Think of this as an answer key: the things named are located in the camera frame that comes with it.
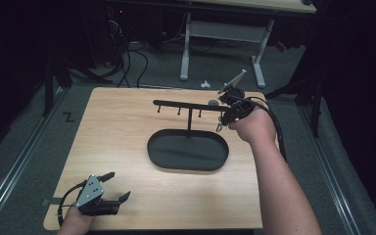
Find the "black wire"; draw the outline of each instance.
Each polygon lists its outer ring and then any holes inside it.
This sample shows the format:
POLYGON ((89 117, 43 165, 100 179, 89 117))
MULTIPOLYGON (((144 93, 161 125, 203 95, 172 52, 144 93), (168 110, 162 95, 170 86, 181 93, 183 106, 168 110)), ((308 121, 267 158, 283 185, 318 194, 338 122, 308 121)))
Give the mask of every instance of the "black wire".
POLYGON ((65 207, 64 201, 66 200, 66 197, 72 191, 74 191, 75 189, 84 187, 86 183, 87 183, 87 180, 84 180, 83 182, 81 182, 81 183, 75 185, 74 187, 70 188, 69 191, 67 191, 67 193, 61 199, 61 201, 59 203, 59 208, 58 208, 58 211, 57 211, 57 217, 58 217, 58 220, 59 220, 60 227, 63 225, 63 222, 64 222, 64 219, 63 219, 63 207, 65 207))
POLYGON ((257 107, 261 108, 262 110, 266 111, 268 113, 268 115, 271 117, 271 119, 273 120, 273 124, 274 124, 274 128, 276 129, 276 133, 277 133, 277 141, 279 143, 279 151, 280 151, 280 154, 283 156, 283 159, 285 160, 285 162, 287 162, 287 158, 286 158, 286 151, 285 151, 285 144, 283 142, 283 131, 282 131, 282 127, 280 126, 280 122, 279 120, 277 119, 277 116, 271 111, 270 108, 267 108, 269 107, 267 102, 264 101, 263 99, 259 98, 259 97, 249 97, 249 98, 240 98, 240 97, 236 97, 236 96, 228 96, 230 98, 233 98, 233 99, 237 99, 239 101, 244 101, 244 102, 249 102, 253 105, 256 105, 257 107), (252 101, 251 99, 254 98, 254 99, 259 99, 261 101, 263 101, 266 106, 258 103, 258 102, 255 102, 255 101, 252 101))
POLYGON ((137 53, 137 54, 143 56, 145 58, 145 61, 146 61, 145 68, 142 70, 142 72, 140 73, 139 77, 136 80, 136 87, 139 88, 139 80, 142 77, 143 73, 145 73, 146 69, 148 68, 148 58, 138 51, 131 51, 131 52, 137 53))
POLYGON ((123 76, 121 77, 121 80, 120 82, 118 83, 117 87, 120 87, 121 86, 121 83, 123 82, 123 80, 126 80, 126 83, 127 83, 127 87, 130 88, 130 85, 129 85, 129 81, 127 80, 127 73, 130 71, 130 55, 129 55, 129 50, 126 51, 126 54, 127 54, 127 60, 129 62, 129 65, 127 66, 127 70, 124 70, 123 71, 123 76))

